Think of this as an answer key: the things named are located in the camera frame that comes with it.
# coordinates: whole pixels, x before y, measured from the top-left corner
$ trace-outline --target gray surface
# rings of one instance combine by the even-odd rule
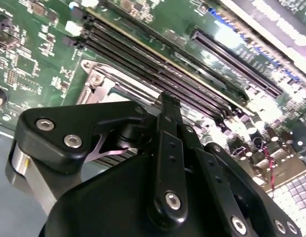
[[[0,237],[37,237],[46,221],[44,211],[34,198],[13,188],[4,173],[11,142],[11,138],[0,135]],[[85,164],[82,179],[101,170],[94,163]]]

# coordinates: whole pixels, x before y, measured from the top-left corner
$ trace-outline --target wire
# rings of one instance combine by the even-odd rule
[[[270,168],[270,185],[271,185],[271,191],[272,191],[272,199],[274,198],[274,191],[275,191],[275,176],[273,174],[273,166],[275,164],[275,160],[270,156],[267,147],[264,146],[263,148],[264,155],[269,161],[269,168]]]

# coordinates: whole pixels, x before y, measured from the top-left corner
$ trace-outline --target perforated metal panel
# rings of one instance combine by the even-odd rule
[[[276,189],[273,200],[292,218],[306,237],[306,175]]]

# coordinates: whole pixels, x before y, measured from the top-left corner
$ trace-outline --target silver screw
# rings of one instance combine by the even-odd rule
[[[287,225],[292,233],[294,233],[295,235],[298,233],[296,227],[293,224],[291,224],[289,221],[287,221]]]
[[[239,218],[237,218],[236,216],[232,216],[231,222],[237,232],[239,232],[243,236],[246,234],[246,226]]]
[[[172,119],[171,119],[171,117],[170,117],[170,116],[165,116],[165,119],[166,119],[167,121],[169,121],[169,122],[171,122],[171,121],[172,121]]]
[[[136,107],[135,111],[138,112],[139,114],[143,114],[143,110],[140,107]]]
[[[186,126],[186,129],[187,129],[188,132],[193,132],[193,129],[190,126]]]
[[[181,207],[181,201],[179,197],[174,193],[167,193],[165,195],[166,203],[173,210],[178,210]]]
[[[84,64],[84,67],[86,67],[86,68],[90,68],[90,64],[89,64],[89,62],[85,63],[85,64]]]
[[[221,151],[220,147],[218,147],[218,146],[214,146],[213,148],[214,148],[217,152],[220,152],[220,151]]]
[[[282,232],[283,234],[286,233],[286,229],[285,229],[285,227],[281,224],[281,222],[279,222],[279,221],[277,221],[277,220],[274,220],[273,222],[275,223],[277,229],[278,229],[280,232]]]
[[[42,131],[51,131],[54,129],[54,123],[51,120],[48,119],[39,119],[36,122],[37,128],[39,128]]]
[[[82,140],[76,135],[67,135],[64,138],[64,143],[71,148],[79,148],[82,145]]]
[[[100,83],[102,83],[101,77],[97,75],[93,76],[92,83],[93,85],[100,85]]]

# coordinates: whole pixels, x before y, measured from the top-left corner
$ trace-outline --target integrated circuit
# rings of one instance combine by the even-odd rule
[[[177,35],[175,34],[175,32],[167,30],[165,32],[165,36],[170,39],[171,41],[174,41],[177,38]]]
[[[134,4],[134,9],[136,9],[137,11],[141,11],[143,9],[143,5],[137,2]]]
[[[55,22],[56,19],[58,18],[58,14],[53,12],[53,11],[49,11],[48,12],[48,18],[51,22]]]
[[[29,59],[29,58],[26,58],[22,55],[19,55],[18,58],[17,58],[17,63],[16,63],[16,68],[22,70],[23,72],[26,72],[30,75],[33,74],[34,72],[34,69],[35,69],[35,65],[36,63]]]
[[[33,11],[38,16],[44,16],[45,15],[45,7],[43,4],[39,2],[33,3]]]
[[[131,12],[132,7],[133,7],[133,2],[130,0],[121,0],[120,6],[126,12]]]

